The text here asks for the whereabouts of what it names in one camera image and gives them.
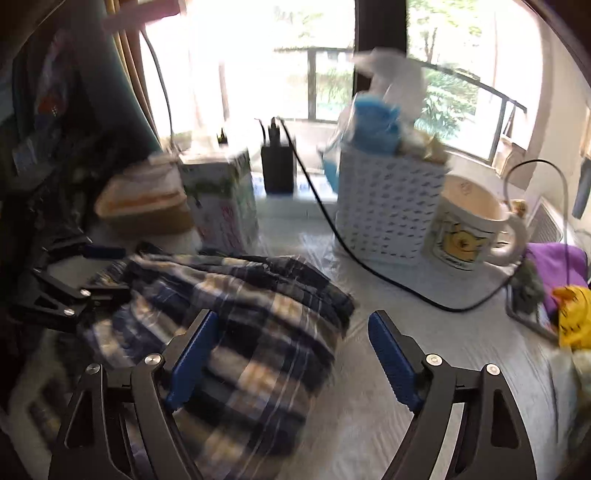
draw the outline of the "blue gripper pad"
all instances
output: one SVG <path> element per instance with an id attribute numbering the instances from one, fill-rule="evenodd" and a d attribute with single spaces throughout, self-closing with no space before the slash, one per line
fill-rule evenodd
<path id="1" fill-rule="evenodd" d="M 423 401 L 415 389 L 415 373 L 384 321 L 376 313 L 369 316 L 368 335 L 396 399 L 410 411 L 419 410 Z"/>
<path id="2" fill-rule="evenodd" d="M 203 367 L 218 341 L 217 315 L 209 312 L 193 335 L 170 375 L 170 389 L 164 403 L 170 411 L 182 407 L 203 377 Z"/>

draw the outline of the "mug handle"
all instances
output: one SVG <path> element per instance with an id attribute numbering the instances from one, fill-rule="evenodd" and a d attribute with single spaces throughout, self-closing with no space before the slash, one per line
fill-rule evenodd
<path id="1" fill-rule="evenodd" d="M 527 230 L 524 221 L 516 214 L 509 214 L 506 223 L 514 232 L 515 238 L 510 245 L 491 248 L 490 253 L 484 258 L 485 262 L 505 267 L 519 259 L 527 244 Z"/>

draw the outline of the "white tablecloth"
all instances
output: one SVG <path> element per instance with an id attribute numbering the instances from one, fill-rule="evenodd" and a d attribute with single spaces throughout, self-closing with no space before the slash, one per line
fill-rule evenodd
<path id="1" fill-rule="evenodd" d="M 309 415 L 301 447 L 285 465 L 280 480 L 382 478 L 404 437 L 411 413 L 396 401 L 369 343 L 367 319 L 378 309 L 386 310 L 399 330 L 413 336 L 425 352 L 438 353 L 453 366 L 480 370 L 487 363 L 499 365 L 524 419 L 538 478 L 556 477 L 562 454 L 557 447 L 553 388 L 547 361 L 555 349 L 507 317 L 504 292 L 472 312 L 446 313 L 337 255 L 333 235 L 324 220 L 263 218 L 259 222 L 261 241 L 256 253 L 301 254 L 340 288 L 352 293 L 358 302 L 349 334 L 337 355 L 334 374 Z M 119 243 L 109 240 L 109 235 L 100 231 L 93 239 L 96 243 Z M 153 241 L 168 251 L 179 253 L 195 252 L 199 246 L 191 235 Z M 76 286 L 95 272 L 99 264 L 78 258 L 63 262 L 52 272 Z M 493 268 L 485 269 L 475 278 L 451 278 L 426 260 L 415 267 L 378 268 L 429 298 L 455 307 L 474 303 L 503 279 L 502 273 Z M 433 479 L 445 477 L 461 415 L 462 406 L 454 406 Z M 16 442 L 22 443 L 17 446 L 21 457 L 30 451 L 30 439 L 26 436 L 24 434 L 22 442 Z M 49 458 L 31 458 L 29 472 L 35 473 L 35 479 L 43 478 L 48 462 Z"/>

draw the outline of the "food container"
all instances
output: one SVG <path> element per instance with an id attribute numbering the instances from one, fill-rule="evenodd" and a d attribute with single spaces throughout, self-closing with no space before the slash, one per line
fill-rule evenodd
<path id="1" fill-rule="evenodd" d="M 127 237 L 182 233 L 194 227 L 178 168 L 162 159 L 114 176 L 97 199 L 95 212 Z"/>

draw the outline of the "white woven basket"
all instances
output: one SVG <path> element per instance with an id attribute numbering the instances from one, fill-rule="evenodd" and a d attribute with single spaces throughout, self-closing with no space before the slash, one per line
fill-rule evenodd
<path id="1" fill-rule="evenodd" d="M 418 261 L 447 167 L 343 147 L 336 227 L 359 258 Z"/>

